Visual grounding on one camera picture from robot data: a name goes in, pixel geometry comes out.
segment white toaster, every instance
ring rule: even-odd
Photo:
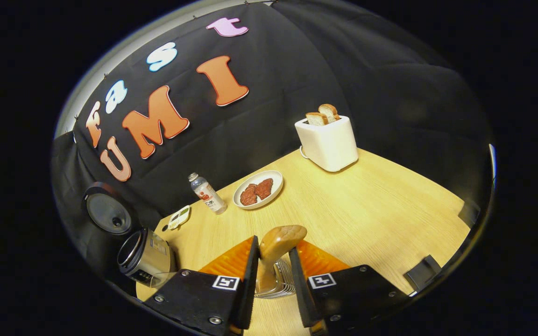
[[[294,124],[302,143],[301,154],[328,172],[337,172],[358,160],[350,118],[340,118],[322,126],[310,125],[306,118]]]

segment meat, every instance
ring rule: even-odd
[[[255,192],[261,200],[264,200],[271,195],[271,187],[273,187],[273,179],[266,179],[256,186]]]
[[[256,203],[256,184],[249,184],[240,195],[242,205],[252,205]]]

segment table surface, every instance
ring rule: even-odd
[[[413,289],[404,273],[427,255],[444,265],[465,240],[469,228],[458,217],[464,201],[412,170],[358,151],[357,162],[335,173],[294,151],[219,190],[228,204],[221,215],[199,200],[179,230],[162,232],[170,219],[166,217],[155,232],[177,251],[181,268],[199,270],[252,235],[261,241],[271,228],[298,224],[307,228],[307,242],[350,266],[371,266],[410,294]],[[281,193],[262,208],[238,208],[232,201],[235,190],[264,170],[282,173]],[[284,259],[290,262],[287,254]],[[136,284],[140,300],[155,291]],[[296,295],[255,299],[245,334],[307,336]]]

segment plastic bottle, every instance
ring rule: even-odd
[[[226,211],[228,207],[226,202],[221,199],[221,197],[215,193],[215,190],[211,185],[203,178],[196,173],[188,175],[188,180],[190,181],[190,187],[192,191],[205,202],[216,215],[219,215]]]

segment white plate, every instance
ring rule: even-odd
[[[264,200],[261,200],[259,196],[256,196],[256,203],[251,205],[242,205],[240,202],[240,195],[242,192],[250,185],[251,183],[259,184],[265,179],[273,179],[273,186],[271,186],[271,195],[267,196]],[[278,172],[277,170],[265,170],[264,172],[260,172],[259,174],[256,174],[250,178],[248,178],[244,183],[242,183],[234,193],[234,196],[232,200],[234,201],[234,204],[237,205],[239,208],[251,210],[260,208],[261,206],[268,204],[273,200],[273,198],[276,198],[277,194],[279,194],[280,191],[282,191],[283,187],[283,176],[282,173]]]

